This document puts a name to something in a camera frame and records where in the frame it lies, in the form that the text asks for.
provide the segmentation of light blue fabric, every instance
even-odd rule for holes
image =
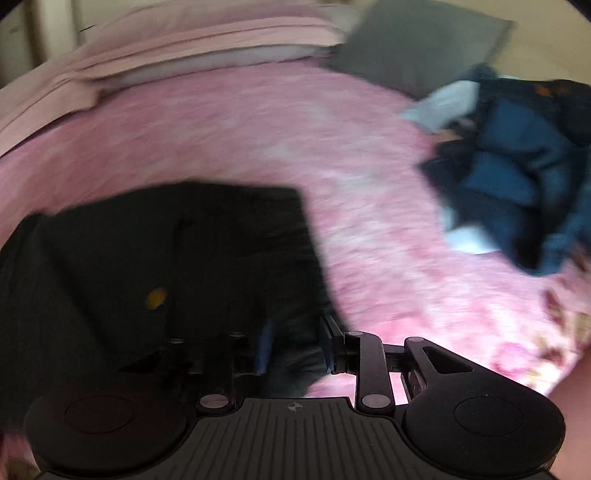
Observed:
[[[474,113],[480,84],[460,80],[435,90],[424,100],[401,114],[401,118],[415,122],[423,130],[433,133],[450,122]]]
[[[441,207],[445,241],[449,248],[470,255],[483,255],[499,251],[499,246],[477,222],[459,223],[456,211],[448,205]]]

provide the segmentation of ribbed rubber surface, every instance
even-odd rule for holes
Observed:
[[[43,480],[58,480],[47,473]],[[344,398],[258,400],[198,422],[179,450],[130,480],[452,480],[407,447],[387,419]],[[531,480],[549,480],[539,473]]]

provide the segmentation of wall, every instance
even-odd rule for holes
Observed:
[[[0,22],[0,87],[34,66],[26,5],[21,4]]]
[[[74,50],[78,34],[72,0],[34,0],[34,6],[42,60]]]

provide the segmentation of yellow spot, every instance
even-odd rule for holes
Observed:
[[[164,305],[168,292],[166,288],[155,288],[146,297],[146,308],[148,310],[156,310]]]
[[[552,92],[550,89],[543,85],[536,85],[535,92],[542,97],[552,97]]]

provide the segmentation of pink bedspread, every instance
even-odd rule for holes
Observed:
[[[303,192],[342,315],[400,343],[424,336],[547,392],[589,335],[586,273],[529,278],[501,255],[450,251],[415,169],[431,139],[399,93],[300,61],[177,77],[127,90],[0,160],[0,238],[57,211],[185,179]],[[327,378],[311,395],[347,395]],[[404,401],[395,386],[398,401]]]

